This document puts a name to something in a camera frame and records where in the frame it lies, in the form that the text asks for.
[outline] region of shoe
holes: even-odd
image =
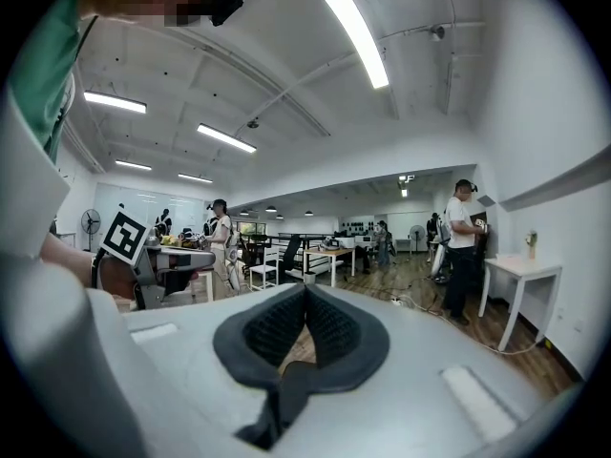
[[[467,319],[465,316],[458,316],[458,317],[453,317],[450,316],[450,321],[454,322],[454,323],[458,323],[460,325],[469,325],[469,319]]]

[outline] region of baseboard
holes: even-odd
[[[491,303],[492,305],[505,305],[507,308],[509,308],[509,303],[505,299],[501,299],[501,298],[488,299],[488,303]],[[526,319],[519,312],[517,313],[517,319],[522,324],[524,324],[524,327],[526,327],[528,332],[533,334],[534,337],[537,336],[538,329],[533,325],[533,323],[531,323],[528,319]],[[547,350],[552,354],[552,356],[558,362],[558,364],[562,367],[562,369],[566,371],[566,374],[571,379],[571,382],[575,384],[583,382],[583,377],[581,377],[577,369],[571,364],[571,362],[569,362],[566,359],[566,357],[560,352],[560,350],[557,347],[554,346],[554,344],[550,340],[548,340],[547,338],[544,338],[538,345],[545,346],[545,348],[547,348]]]

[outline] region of security camera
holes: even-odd
[[[446,36],[446,30],[441,26],[432,26],[429,29],[429,36],[431,37],[431,41],[439,42]]]

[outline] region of rectangular light fixture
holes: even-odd
[[[231,135],[227,135],[225,133],[217,131],[216,129],[212,129],[211,127],[208,127],[208,126],[204,126],[203,124],[201,124],[198,127],[198,132],[209,135],[210,137],[214,137],[215,139],[219,141],[230,144],[231,146],[239,148],[250,154],[257,151],[257,148],[255,148],[254,146],[251,146],[250,144],[246,144],[245,142],[239,141],[235,137],[232,137]]]
[[[373,88],[378,89],[389,85],[389,77],[384,69],[378,48],[354,0],[325,1],[344,26],[352,44],[361,56]]]
[[[206,179],[206,178],[197,178],[197,177],[189,177],[188,175],[183,175],[182,173],[179,173],[179,178],[185,178],[185,179],[193,179],[195,181],[201,181],[202,183],[212,183],[211,179]]]
[[[110,105],[111,107],[118,107],[119,109],[125,109],[132,112],[138,112],[139,114],[146,114],[145,103],[135,102],[134,100],[126,100],[125,98],[119,98],[118,96],[99,94],[98,92],[85,92],[85,100],[88,102]]]
[[[141,164],[135,164],[135,163],[128,163],[127,161],[115,161],[115,163],[119,166],[129,166],[130,168],[138,168],[139,170],[146,170],[147,172],[150,172],[152,170],[152,168],[150,166],[144,166]]]

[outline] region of black pants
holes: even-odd
[[[448,259],[452,264],[452,274],[446,289],[444,305],[450,309],[452,317],[462,316],[467,300],[467,291],[474,276],[474,248],[449,248]]]
[[[363,270],[369,270],[369,256],[367,250],[361,246],[356,246],[354,251],[354,258],[356,260],[363,260]],[[352,255],[338,256],[337,259],[342,260],[344,263],[352,263]]]

